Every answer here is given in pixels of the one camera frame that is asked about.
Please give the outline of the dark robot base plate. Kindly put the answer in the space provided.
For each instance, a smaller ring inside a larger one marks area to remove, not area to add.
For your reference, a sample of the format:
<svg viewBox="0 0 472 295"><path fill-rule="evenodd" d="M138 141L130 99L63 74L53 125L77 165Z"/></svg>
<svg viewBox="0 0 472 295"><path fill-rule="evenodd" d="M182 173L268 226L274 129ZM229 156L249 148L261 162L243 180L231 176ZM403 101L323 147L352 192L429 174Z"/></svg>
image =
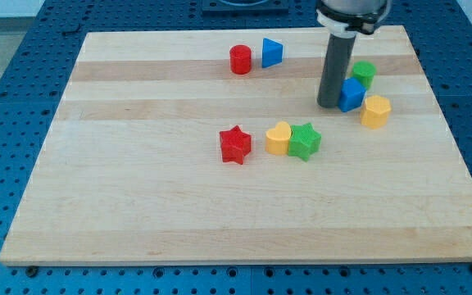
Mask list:
<svg viewBox="0 0 472 295"><path fill-rule="evenodd" d="M201 0L203 15L220 13L287 12L289 0Z"/></svg>

